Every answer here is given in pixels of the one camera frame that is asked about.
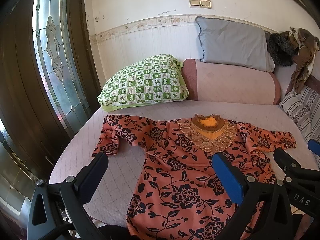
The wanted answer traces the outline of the pink cylindrical bolster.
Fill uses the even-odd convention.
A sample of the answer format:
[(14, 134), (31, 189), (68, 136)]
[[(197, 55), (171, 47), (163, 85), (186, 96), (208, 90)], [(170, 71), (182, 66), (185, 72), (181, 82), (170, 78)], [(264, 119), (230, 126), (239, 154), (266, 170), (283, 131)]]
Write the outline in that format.
[(272, 72), (186, 59), (182, 76), (189, 100), (277, 105), (281, 87)]

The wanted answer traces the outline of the green white patterned pillow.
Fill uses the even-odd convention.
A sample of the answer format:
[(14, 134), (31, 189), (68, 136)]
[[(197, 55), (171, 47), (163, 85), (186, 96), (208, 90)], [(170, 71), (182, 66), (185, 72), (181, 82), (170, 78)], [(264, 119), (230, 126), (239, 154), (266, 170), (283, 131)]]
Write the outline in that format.
[(170, 54), (147, 57), (116, 72), (98, 96), (107, 111), (180, 102), (189, 96), (182, 77), (183, 63)]

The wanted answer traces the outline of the dark furry cushion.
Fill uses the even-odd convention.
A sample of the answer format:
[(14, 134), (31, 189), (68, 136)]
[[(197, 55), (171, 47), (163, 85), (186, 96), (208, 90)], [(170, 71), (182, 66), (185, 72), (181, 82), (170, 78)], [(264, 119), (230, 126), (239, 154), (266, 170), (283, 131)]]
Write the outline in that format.
[(272, 33), (267, 38), (267, 50), (276, 66), (289, 67), (298, 53), (298, 43), (291, 31)]

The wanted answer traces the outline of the gold wall switch plate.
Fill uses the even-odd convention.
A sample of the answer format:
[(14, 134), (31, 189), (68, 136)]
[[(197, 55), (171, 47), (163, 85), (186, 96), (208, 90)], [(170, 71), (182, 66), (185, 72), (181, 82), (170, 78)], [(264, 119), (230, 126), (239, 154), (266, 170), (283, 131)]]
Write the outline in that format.
[(189, 0), (190, 7), (200, 7), (204, 9), (211, 9), (212, 3), (211, 0)]

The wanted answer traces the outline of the orange floral black-print blouse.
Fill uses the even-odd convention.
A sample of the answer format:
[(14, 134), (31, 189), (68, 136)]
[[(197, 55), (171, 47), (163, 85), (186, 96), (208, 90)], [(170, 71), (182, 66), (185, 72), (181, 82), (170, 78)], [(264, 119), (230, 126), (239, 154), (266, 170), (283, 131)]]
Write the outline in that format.
[(155, 121), (107, 115), (94, 154), (115, 155), (126, 141), (145, 152), (127, 213), (137, 239), (215, 239), (237, 205), (212, 167), (215, 153), (244, 175), (273, 184), (268, 154), (296, 147), (290, 132), (268, 131), (218, 115)]

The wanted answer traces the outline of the striped floral pillow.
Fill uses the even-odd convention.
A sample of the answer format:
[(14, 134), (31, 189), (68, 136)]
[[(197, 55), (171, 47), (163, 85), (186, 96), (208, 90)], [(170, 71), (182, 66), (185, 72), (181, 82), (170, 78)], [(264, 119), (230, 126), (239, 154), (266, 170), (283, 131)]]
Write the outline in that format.
[(310, 139), (319, 142), (319, 93), (305, 86), (298, 94), (294, 90), (287, 93), (280, 102), (281, 109), (290, 117), (308, 144)]

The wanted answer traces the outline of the grey blue pillow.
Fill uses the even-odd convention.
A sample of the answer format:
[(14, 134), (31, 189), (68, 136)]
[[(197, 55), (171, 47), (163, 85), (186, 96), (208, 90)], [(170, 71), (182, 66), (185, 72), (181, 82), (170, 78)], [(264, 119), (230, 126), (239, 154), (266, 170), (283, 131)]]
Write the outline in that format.
[(273, 72), (275, 63), (268, 52), (263, 29), (234, 21), (198, 16), (200, 61), (229, 64)]

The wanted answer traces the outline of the stained glass wooden door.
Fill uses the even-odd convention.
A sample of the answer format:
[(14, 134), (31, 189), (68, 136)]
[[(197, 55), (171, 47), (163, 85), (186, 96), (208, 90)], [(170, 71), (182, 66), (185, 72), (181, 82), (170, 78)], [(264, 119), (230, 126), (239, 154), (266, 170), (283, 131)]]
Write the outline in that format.
[[(1, 121), (10, 147), (37, 178), (49, 178), (71, 138), (49, 101), (33, 48), (34, 0), (1, 0)], [(85, 19), (84, 0), (67, 0), (67, 26), (86, 114), (101, 91)]]

